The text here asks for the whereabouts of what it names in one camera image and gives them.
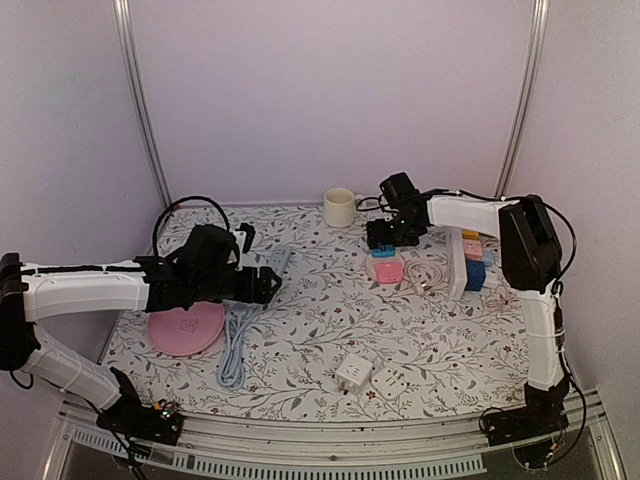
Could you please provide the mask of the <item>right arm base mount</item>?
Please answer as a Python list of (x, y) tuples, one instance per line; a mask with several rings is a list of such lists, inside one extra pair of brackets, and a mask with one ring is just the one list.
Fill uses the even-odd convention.
[(550, 390), (524, 385), (525, 406), (514, 409), (489, 407), (479, 417), (480, 431), (490, 446), (512, 444), (544, 436), (545, 440), (513, 450), (516, 461), (530, 470), (548, 467), (559, 448), (569, 421), (564, 399), (570, 384), (563, 380)]

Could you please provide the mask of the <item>blue square plug adapter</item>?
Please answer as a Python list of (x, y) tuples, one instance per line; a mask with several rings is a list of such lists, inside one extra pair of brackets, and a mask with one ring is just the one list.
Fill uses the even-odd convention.
[(373, 258), (390, 258), (396, 255), (396, 247), (394, 245), (379, 245), (370, 251)]

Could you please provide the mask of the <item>light blue power strip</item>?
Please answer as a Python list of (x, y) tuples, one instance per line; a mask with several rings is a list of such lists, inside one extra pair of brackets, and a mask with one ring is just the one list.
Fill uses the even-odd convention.
[(291, 252), (292, 250), (290, 246), (276, 246), (270, 254), (267, 266), (270, 267), (279, 277), (282, 277), (289, 262)]

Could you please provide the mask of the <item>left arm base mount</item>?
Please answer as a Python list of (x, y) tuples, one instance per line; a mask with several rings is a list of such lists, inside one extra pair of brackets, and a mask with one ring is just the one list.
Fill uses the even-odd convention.
[(111, 368), (110, 372), (117, 380), (120, 396), (112, 406), (100, 410), (96, 425), (127, 439), (176, 446), (184, 424), (179, 408), (165, 400), (161, 400), (158, 407), (145, 406), (122, 371)]

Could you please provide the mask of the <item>pink square plug adapter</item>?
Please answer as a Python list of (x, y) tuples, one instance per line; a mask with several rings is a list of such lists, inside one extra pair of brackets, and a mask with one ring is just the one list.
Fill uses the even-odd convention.
[(399, 261), (377, 263), (374, 272), (380, 284), (397, 284), (404, 279), (404, 266)]

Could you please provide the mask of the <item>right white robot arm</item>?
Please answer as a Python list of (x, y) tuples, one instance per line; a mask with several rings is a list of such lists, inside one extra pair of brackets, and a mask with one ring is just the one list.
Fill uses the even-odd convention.
[(500, 242), (502, 275), (518, 292), (527, 332), (526, 386), (550, 392), (564, 381), (558, 298), (562, 247), (537, 195), (489, 198), (462, 190), (419, 191), (406, 173), (380, 183), (381, 209), (388, 220), (366, 223), (367, 245), (414, 247), (430, 227), (476, 231)]

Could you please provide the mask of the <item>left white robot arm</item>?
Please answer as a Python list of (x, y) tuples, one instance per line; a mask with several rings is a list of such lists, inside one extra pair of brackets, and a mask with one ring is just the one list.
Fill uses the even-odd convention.
[(66, 347), (39, 321), (99, 311), (156, 313), (189, 310), (224, 300), (266, 305), (282, 284), (268, 266), (251, 267), (248, 225), (230, 232), (194, 227), (186, 242), (162, 256), (153, 253), (115, 264), (42, 266), (16, 253), (1, 258), (1, 368), (39, 377), (109, 412), (128, 434), (148, 426), (148, 412), (126, 374), (100, 366)]

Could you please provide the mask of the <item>white cube socket adapter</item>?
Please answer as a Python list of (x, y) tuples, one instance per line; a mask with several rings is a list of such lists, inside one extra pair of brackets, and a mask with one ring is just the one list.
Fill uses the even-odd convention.
[(359, 395), (368, 383), (373, 363), (355, 354), (348, 354), (335, 372), (338, 390)]

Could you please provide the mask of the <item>white plug adapter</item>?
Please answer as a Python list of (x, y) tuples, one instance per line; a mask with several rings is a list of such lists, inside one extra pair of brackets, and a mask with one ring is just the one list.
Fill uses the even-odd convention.
[(418, 382), (416, 374), (402, 366), (386, 366), (376, 371), (370, 384), (376, 397), (382, 400), (394, 400)]

